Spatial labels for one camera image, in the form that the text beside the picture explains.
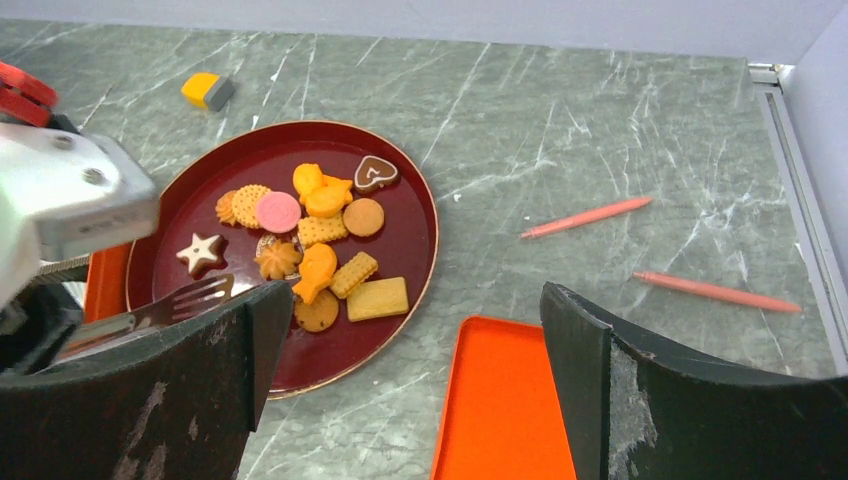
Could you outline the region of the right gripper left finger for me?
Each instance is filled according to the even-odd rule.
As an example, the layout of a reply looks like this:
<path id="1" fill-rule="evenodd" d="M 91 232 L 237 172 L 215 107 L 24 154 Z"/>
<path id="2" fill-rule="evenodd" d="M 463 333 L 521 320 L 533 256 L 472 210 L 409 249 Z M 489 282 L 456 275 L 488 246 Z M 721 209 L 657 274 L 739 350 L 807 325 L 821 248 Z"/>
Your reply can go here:
<path id="1" fill-rule="evenodd" d="M 283 281 L 1 381 L 5 479 L 234 479 L 288 334 Z"/>

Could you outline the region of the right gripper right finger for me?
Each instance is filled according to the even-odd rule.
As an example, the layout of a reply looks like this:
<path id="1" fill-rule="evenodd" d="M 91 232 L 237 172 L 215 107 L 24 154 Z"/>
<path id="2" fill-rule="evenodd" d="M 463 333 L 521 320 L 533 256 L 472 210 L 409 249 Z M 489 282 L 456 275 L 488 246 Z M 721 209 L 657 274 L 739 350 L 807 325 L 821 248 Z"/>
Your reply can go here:
<path id="1" fill-rule="evenodd" d="M 726 361 L 547 283 L 540 318 L 580 479 L 843 479 L 847 380 Z"/>

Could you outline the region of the metal tongs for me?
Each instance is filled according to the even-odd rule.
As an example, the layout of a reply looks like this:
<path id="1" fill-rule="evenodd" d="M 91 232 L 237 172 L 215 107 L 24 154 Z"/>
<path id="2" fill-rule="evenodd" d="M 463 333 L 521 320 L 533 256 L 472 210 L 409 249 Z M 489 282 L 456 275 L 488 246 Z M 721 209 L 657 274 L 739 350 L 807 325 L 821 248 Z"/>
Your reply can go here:
<path id="1" fill-rule="evenodd" d="M 120 315 L 86 323 L 70 338 L 57 359 L 64 361 L 137 331 L 165 328 L 227 302 L 234 286 L 232 274 L 221 274 L 180 287 L 160 300 Z"/>

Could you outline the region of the orange tray lid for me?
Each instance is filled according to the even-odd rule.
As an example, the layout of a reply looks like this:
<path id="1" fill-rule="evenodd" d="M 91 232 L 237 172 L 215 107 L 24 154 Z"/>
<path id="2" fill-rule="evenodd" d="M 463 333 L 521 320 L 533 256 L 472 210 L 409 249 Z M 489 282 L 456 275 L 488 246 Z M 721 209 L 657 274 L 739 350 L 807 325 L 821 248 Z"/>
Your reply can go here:
<path id="1" fill-rule="evenodd" d="M 434 479 L 573 479 L 539 326 L 483 316 L 459 329 Z"/>

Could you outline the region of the orange compartment box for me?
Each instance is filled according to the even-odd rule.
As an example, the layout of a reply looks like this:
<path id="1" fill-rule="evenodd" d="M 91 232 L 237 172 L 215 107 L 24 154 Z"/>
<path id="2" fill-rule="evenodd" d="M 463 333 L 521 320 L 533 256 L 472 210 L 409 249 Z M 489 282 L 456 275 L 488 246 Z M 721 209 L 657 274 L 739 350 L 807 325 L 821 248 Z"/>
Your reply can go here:
<path id="1" fill-rule="evenodd" d="M 131 247 L 127 243 L 90 256 L 83 304 L 85 324 L 127 311 L 126 270 Z"/>

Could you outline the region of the orange swirl cookie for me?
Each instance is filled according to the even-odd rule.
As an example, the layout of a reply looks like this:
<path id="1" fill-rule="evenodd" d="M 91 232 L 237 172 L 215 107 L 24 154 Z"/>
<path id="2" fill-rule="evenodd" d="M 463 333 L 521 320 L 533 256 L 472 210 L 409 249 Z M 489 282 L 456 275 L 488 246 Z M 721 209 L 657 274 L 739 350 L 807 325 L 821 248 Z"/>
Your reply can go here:
<path id="1" fill-rule="evenodd" d="M 223 225 L 238 226 L 239 222 L 232 208 L 232 200 L 236 190 L 226 192 L 218 198 L 215 205 L 215 214 L 218 221 Z"/>

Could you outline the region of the orange round cookie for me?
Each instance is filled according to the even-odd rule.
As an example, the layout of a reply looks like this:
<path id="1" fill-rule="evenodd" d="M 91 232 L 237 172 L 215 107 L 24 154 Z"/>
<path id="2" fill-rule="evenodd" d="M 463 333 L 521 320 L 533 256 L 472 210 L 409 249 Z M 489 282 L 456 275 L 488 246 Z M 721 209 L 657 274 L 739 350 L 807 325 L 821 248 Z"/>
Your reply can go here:
<path id="1" fill-rule="evenodd" d="M 231 200 L 231 209 L 237 222 L 250 229 L 258 229 L 257 206 L 272 190 L 264 185 L 250 184 L 238 189 Z"/>

